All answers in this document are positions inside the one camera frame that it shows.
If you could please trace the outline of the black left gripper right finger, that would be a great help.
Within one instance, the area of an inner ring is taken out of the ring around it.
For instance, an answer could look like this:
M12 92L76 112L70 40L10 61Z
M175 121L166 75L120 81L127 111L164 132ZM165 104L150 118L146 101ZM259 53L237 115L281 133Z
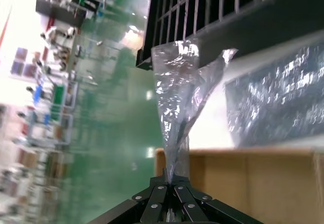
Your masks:
M183 221L195 223L261 223L222 201L213 199L210 195L196 190L187 177L173 177L172 195L175 200L175 208L183 213Z

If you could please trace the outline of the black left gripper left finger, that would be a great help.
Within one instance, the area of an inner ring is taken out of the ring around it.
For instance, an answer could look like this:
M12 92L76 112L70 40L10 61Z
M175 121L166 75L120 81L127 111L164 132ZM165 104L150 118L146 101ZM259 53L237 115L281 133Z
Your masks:
M101 214L90 224L158 223L165 217L167 193L166 177L152 177L148 188Z

